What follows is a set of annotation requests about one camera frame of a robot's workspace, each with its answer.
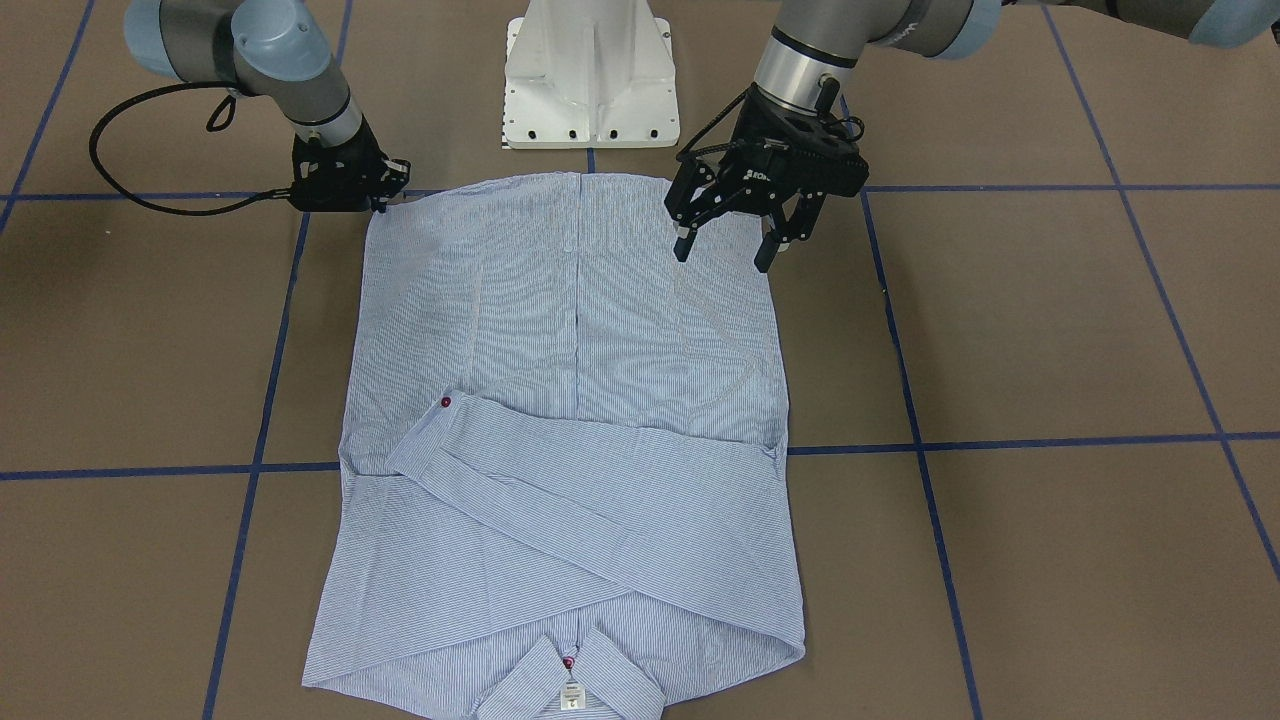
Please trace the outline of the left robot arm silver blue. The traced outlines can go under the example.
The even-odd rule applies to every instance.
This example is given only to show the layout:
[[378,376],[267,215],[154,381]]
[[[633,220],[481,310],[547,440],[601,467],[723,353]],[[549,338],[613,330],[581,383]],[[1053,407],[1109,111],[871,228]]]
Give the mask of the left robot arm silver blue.
[[813,236],[828,197],[852,197],[869,178],[863,123],[836,114],[861,54],[964,59],[1002,10],[1001,1],[782,3],[753,82],[724,108],[735,115],[730,140],[707,145],[696,133],[677,154],[666,195],[675,258],[686,261],[707,225],[740,213],[763,222],[754,265],[768,272],[785,245]]

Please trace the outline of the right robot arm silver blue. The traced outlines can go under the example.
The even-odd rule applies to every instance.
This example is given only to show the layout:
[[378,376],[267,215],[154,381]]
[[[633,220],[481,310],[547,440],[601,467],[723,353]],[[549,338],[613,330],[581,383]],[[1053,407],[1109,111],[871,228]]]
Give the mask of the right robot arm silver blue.
[[358,106],[323,27],[302,1],[133,1],[132,56],[173,90],[219,88],[206,128],[229,126],[239,99],[271,99],[294,132],[293,181],[256,195],[301,211],[384,211],[410,182]]

